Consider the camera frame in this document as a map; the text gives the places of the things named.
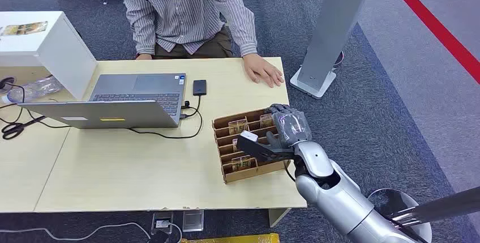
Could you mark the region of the person's left hand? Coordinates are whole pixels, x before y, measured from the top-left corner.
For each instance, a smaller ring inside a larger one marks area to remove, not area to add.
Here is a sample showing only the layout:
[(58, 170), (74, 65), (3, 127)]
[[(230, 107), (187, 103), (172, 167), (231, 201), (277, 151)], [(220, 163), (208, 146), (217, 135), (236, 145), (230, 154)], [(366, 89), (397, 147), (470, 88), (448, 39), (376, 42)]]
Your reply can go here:
[(273, 88), (284, 82), (282, 72), (256, 53), (243, 56), (243, 67), (246, 74), (255, 83), (262, 80)]

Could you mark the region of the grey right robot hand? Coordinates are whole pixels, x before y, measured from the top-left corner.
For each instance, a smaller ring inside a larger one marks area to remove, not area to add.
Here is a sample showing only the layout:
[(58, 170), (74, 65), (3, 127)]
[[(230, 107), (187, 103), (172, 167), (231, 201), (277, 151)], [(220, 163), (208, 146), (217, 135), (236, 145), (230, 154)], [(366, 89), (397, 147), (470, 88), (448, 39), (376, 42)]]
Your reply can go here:
[(272, 116), (277, 129), (275, 137), (267, 132), (267, 141), (273, 148), (290, 148), (303, 141), (312, 141), (311, 129), (303, 112), (284, 104), (272, 104), (264, 110)]

